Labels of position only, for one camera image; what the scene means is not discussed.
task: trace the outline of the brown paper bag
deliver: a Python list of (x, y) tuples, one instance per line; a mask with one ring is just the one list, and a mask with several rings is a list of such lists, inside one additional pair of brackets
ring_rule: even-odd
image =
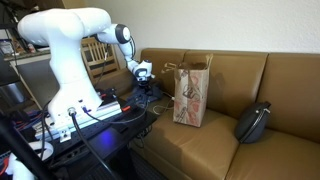
[(207, 105), (209, 67), (207, 62), (181, 63), (175, 69), (175, 100), (173, 121), (200, 127)]

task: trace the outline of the wire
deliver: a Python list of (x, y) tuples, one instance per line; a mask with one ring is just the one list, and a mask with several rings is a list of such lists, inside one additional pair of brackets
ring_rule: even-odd
[(43, 106), (43, 109), (42, 109), (42, 112), (41, 112), (41, 126), (42, 126), (42, 143), (41, 143), (41, 154), (40, 154), (40, 159), (42, 160), (43, 158), (43, 153), (44, 153), (44, 142), (45, 142), (45, 117), (44, 117), (44, 114), (45, 114), (45, 109), (47, 108), (47, 106), (49, 105), (51, 100), (49, 100), (44, 106)]
[(70, 116), (72, 117), (72, 121), (73, 121), (74, 127), (76, 128), (77, 133), (80, 136), (80, 138), (83, 141), (83, 143), (88, 147), (90, 152), (97, 158), (97, 160), (101, 163), (101, 165), (110, 173), (112, 178), (116, 179), (115, 174), (111, 171), (111, 169), (108, 167), (108, 165), (100, 158), (100, 156), (97, 154), (97, 152), (92, 148), (92, 146), (89, 144), (89, 142), (86, 140), (86, 138), (82, 135), (82, 133), (80, 131), (80, 127), (79, 127), (79, 125), (77, 123), (76, 113), (75, 112), (71, 113)]
[[(144, 108), (143, 112), (142, 112), (138, 117), (135, 117), (135, 118), (133, 118), (133, 119), (126, 120), (126, 121), (118, 121), (118, 122), (115, 122), (115, 121), (110, 122), (110, 121), (109, 121), (109, 122), (107, 122), (107, 123), (110, 123), (110, 124), (124, 124), (124, 123), (133, 122), (133, 121), (141, 118), (141, 117), (147, 112), (148, 105), (149, 105), (149, 103), (148, 103), (148, 100), (147, 100), (146, 107)], [(96, 117), (93, 117), (93, 116), (90, 115), (88, 112), (85, 112), (85, 113), (86, 113), (89, 117), (91, 117), (92, 119), (95, 119), (95, 120), (98, 120), (98, 121), (104, 121), (104, 120), (106, 120), (106, 119), (101, 120), (101, 119), (98, 119), (98, 118), (96, 118)]]
[[(170, 100), (168, 101), (167, 105), (166, 106), (161, 106), (161, 105), (156, 105), (152, 108), (152, 111), (156, 114), (156, 115), (161, 115), (162, 113), (166, 112), (168, 109), (173, 109), (173, 107), (169, 107), (170, 105), (170, 102), (171, 101), (174, 101), (174, 97), (171, 96), (169, 93), (166, 93), (166, 92), (162, 92), (163, 94), (167, 95), (170, 97)], [(157, 108), (162, 108), (164, 109), (162, 112), (157, 112), (156, 109)]]
[(102, 70), (101, 70), (101, 73), (100, 73), (100, 77), (98, 79), (98, 81), (96, 82), (96, 84), (93, 86), (94, 88), (97, 87), (97, 85), (99, 84), (102, 76), (103, 76), (103, 73), (104, 73), (104, 69), (106, 67), (106, 64), (107, 64), (107, 57), (108, 57), (108, 51), (104, 54), (104, 63), (103, 63), (103, 67), (102, 67)]

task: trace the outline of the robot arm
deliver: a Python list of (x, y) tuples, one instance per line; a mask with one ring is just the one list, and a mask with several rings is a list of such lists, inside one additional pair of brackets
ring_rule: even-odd
[(50, 46), (50, 67), (60, 89), (49, 103), (48, 111), (59, 132), (73, 127), (70, 108), (76, 110), (80, 121), (87, 117), (84, 109), (94, 114), (102, 103), (82, 61), (82, 38), (96, 35), (101, 42), (118, 44), (137, 80), (147, 81), (151, 77), (151, 63), (139, 64), (133, 59), (135, 47), (129, 29), (111, 24), (109, 14), (102, 9), (51, 9), (30, 14), (19, 22), (18, 31), (28, 42)]
[(134, 59), (136, 48), (128, 27), (123, 24), (112, 24), (110, 28), (97, 33), (95, 37), (102, 43), (117, 44), (119, 46), (127, 62), (127, 68), (137, 78), (137, 81), (150, 80), (152, 64), (148, 60), (144, 60), (139, 64)]

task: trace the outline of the couch armrest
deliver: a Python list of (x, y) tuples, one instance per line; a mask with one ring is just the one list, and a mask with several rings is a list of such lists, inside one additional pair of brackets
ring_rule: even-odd
[(122, 96), (132, 90), (134, 77), (128, 69), (120, 69), (104, 76), (97, 89), (115, 88), (117, 96)]

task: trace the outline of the couch cushion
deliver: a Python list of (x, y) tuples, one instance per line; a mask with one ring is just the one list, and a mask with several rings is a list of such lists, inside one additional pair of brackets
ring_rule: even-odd
[(268, 127), (320, 142), (320, 55), (270, 54), (258, 101), (268, 100)]
[(213, 53), (207, 107), (239, 118), (255, 102), (268, 53), (190, 50), (184, 61), (204, 61)]
[(141, 52), (142, 60), (150, 60), (152, 62), (152, 74), (156, 76), (156, 81), (160, 81), (161, 90), (172, 96), (174, 96), (173, 71), (162, 74), (161, 70), (164, 68), (165, 63), (181, 63), (186, 51), (185, 49), (147, 48)]
[(241, 144), (227, 179), (320, 179), (320, 145), (267, 130), (260, 141)]
[(224, 179), (238, 147), (233, 136), (237, 121), (207, 110), (196, 128), (174, 123), (172, 116), (167, 111), (153, 124), (146, 148), (192, 179)]

